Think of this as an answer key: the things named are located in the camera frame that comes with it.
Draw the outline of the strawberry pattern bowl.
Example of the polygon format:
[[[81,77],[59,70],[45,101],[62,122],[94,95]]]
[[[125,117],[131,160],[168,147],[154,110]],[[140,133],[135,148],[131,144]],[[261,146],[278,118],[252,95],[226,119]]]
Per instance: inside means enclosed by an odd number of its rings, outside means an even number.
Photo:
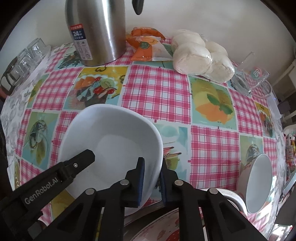
[[[180,240],[179,210],[176,208],[142,228],[131,240]]]

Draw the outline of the white square bowl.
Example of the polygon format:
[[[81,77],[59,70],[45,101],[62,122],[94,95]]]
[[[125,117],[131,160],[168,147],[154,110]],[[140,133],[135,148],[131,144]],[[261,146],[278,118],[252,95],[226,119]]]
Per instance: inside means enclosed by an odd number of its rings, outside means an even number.
[[[122,180],[139,157],[145,161],[143,206],[152,194],[163,162],[163,142],[154,124],[127,108],[91,105],[75,116],[60,145],[58,161],[66,161],[89,149],[95,161],[67,187],[77,198],[87,188],[102,190]]]

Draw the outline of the small white round bowl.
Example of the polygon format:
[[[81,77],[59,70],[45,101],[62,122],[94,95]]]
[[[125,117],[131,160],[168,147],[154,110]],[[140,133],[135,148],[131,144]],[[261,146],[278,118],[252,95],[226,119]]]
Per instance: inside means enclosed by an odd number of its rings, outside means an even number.
[[[266,154],[253,158],[241,171],[236,193],[243,199],[249,213],[257,213],[271,190],[273,169]]]

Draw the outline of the pink checkered tablecloth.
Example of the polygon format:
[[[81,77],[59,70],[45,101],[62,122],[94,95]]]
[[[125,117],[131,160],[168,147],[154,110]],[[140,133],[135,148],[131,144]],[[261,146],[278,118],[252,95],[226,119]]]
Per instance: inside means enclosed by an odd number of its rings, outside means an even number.
[[[196,188],[235,190],[250,151],[267,154],[278,177],[283,134],[266,101],[229,83],[180,75],[170,61],[131,57],[128,48],[107,65],[84,67],[72,43],[47,53],[1,111],[13,188],[56,164],[71,121],[97,103],[148,118],[161,134],[168,166]]]

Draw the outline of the colourful snack tube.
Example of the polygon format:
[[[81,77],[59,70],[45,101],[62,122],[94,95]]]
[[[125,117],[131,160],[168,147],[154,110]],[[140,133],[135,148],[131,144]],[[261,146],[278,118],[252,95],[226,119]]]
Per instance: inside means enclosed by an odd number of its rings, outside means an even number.
[[[285,159],[290,168],[295,168],[295,135],[291,133],[285,140]]]

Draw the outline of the white power strip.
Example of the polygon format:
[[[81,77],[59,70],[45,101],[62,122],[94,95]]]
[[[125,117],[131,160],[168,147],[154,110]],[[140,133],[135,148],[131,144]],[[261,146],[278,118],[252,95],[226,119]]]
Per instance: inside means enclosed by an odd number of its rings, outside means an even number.
[[[280,114],[280,111],[278,109],[277,99],[273,95],[273,93],[267,98],[267,102],[268,102],[268,105],[269,105],[269,108],[270,108],[271,112],[274,115],[274,118],[276,120],[280,120],[281,119],[281,114]]]

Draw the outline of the clear glass mug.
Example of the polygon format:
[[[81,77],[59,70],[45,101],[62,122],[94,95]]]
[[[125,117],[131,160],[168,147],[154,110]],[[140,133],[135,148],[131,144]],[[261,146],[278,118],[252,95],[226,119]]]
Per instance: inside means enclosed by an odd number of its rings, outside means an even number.
[[[267,99],[273,90],[267,78],[269,73],[260,65],[255,53],[250,52],[237,66],[231,84],[245,96]]]

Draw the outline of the bag of white buns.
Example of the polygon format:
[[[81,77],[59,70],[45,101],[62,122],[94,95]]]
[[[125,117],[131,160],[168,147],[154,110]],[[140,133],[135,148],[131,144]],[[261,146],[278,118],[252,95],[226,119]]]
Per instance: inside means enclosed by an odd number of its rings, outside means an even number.
[[[217,83],[229,81],[235,68],[226,49],[193,31],[179,29],[171,39],[173,68],[180,74],[200,75]]]

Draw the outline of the black power adapter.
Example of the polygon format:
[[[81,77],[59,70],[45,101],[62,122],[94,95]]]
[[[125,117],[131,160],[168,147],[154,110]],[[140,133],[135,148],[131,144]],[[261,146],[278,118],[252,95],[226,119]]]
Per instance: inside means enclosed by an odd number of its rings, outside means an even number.
[[[280,102],[277,107],[280,114],[285,114],[290,111],[290,103],[287,100]]]

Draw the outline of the glass teapot with cups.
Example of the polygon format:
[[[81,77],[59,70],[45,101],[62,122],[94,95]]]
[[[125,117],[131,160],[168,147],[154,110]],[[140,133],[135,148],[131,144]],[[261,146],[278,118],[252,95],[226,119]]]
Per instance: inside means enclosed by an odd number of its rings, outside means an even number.
[[[45,45],[41,38],[34,39],[7,66],[1,76],[1,89],[6,95],[13,92],[28,78],[33,77],[37,68],[46,63],[51,46]]]

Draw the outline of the orange snack packet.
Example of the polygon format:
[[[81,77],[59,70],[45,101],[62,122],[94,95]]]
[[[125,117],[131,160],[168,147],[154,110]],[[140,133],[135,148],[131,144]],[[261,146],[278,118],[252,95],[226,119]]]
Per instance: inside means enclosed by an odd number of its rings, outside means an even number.
[[[127,43],[133,48],[131,61],[172,61],[173,53],[166,37],[157,29],[135,27],[126,35]]]

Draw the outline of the stainless steel thermos jug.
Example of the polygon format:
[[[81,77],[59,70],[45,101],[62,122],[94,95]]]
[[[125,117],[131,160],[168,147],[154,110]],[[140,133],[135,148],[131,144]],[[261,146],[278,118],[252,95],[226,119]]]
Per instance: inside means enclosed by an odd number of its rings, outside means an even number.
[[[126,52],[125,1],[67,0],[65,17],[83,65],[111,63]]]

